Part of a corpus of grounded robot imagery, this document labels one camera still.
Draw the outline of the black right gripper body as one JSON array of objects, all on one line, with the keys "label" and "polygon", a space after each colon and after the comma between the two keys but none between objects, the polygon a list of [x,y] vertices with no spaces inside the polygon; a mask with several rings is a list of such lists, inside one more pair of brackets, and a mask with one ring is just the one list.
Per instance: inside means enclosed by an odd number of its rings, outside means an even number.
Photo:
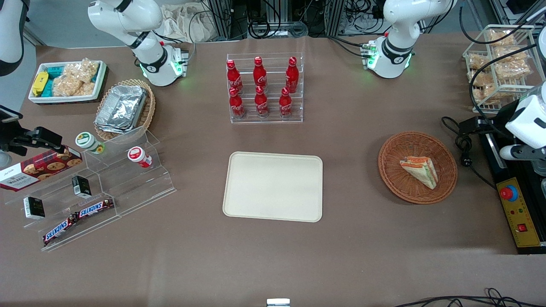
[{"label": "black right gripper body", "polygon": [[27,130],[20,125],[1,125],[0,149],[3,152],[13,152],[25,156],[28,148],[38,148],[35,136],[39,128]]}]

